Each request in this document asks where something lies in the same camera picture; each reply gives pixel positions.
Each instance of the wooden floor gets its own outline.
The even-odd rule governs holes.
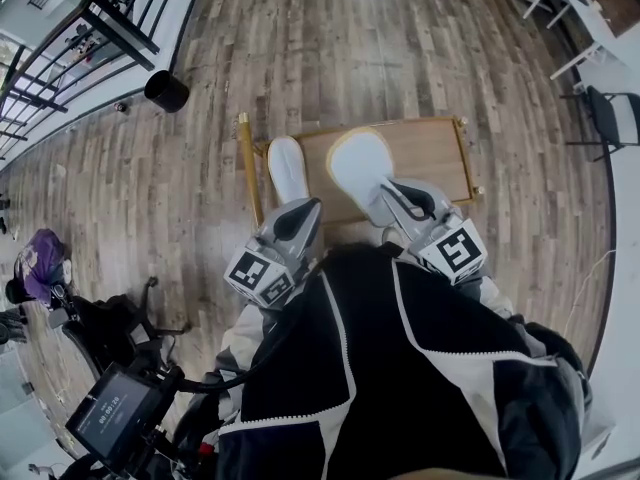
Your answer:
[[[537,13],[523,22],[523,11],[512,0],[197,0],[176,67],[191,87],[187,107],[165,115],[136,97],[127,115],[105,109],[34,147],[0,173],[11,225],[22,242],[43,226],[58,233],[87,298],[138,297],[157,275],[154,317],[193,324],[175,355],[198,378],[240,308],[222,280],[251,231],[237,114],[249,112],[260,139],[456,114],[468,120],[474,184],[486,189],[468,213],[497,283],[519,312],[562,332],[608,248],[607,180],[605,164],[589,162],[598,151],[563,144],[593,131],[559,99],[570,76],[548,80],[570,56],[559,29]],[[2,282],[12,264],[2,263]],[[571,318],[585,361],[605,285],[606,262]],[[21,356],[63,424],[86,374],[44,310],[30,311]]]

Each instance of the window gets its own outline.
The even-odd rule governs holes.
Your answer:
[[[20,44],[16,43],[13,39],[9,39],[4,34],[0,34],[0,82],[4,85],[5,77],[7,76],[7,70],[13,62],[13,58],[18,52]],[[18,62],[16,68],[20,67],[22,61],[26,59],[26,55],[22,54],[22,59]]]

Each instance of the wooden board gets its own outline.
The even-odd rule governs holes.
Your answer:
[[[456,203],[473,200],[471,176],[455,118],[434,117],[372,125],[387,141],[398,178],[429,181]],[[323,203],[323,223],[364,220],[355,203],[326,169],[329,148],[348,130],[320,131],[295,137],[304,154],[312,196]]]

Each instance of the chair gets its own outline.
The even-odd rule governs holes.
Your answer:
[[[155,277],[146,282],[140,306],[126,295],[111,297],[106,302],[71,297],[70,304],[49,314],[49,325],[62,327],[96,380],[112,362],[127,367],[136,359],[144,359],[152,368],[166,368],[160,354],[163,337],[180,336],[189,327],[157,329],[151,324],[147,315],[148,293],[157,283]]]
[[[561,96],[561,98],[581,98],[583,94]],[[634,135],[636,142],[622,142],[620,134],[620,126],[616,110],[611,103],[616,98],[624,98],[623,105],[629,109],[628,113],[633,116],[633,125],[635,126]],[[594,162],[609,156],[626,146],[640,146],[640,96],[633,93],[601,93],[595,87],[589,86],[586,91],[586,102],[589,106],[593,125],[600,134],[602,142],[566,142],[568,146],[606,146],[607,151],[594,159]]]

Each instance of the black jacket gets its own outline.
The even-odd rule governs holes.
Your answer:
[[[253,313],[263,338],[251,364],[242,330],[219,357],[225,379],[263,367],[230,393],[227,408],[239,411],[221,406],[218,479],[437,467],[538,480],[576,467],[589,387],[571,346],[419,266],[351,247],[325,259],[281,314]],[[239,329],[250,321],[241,316]]]

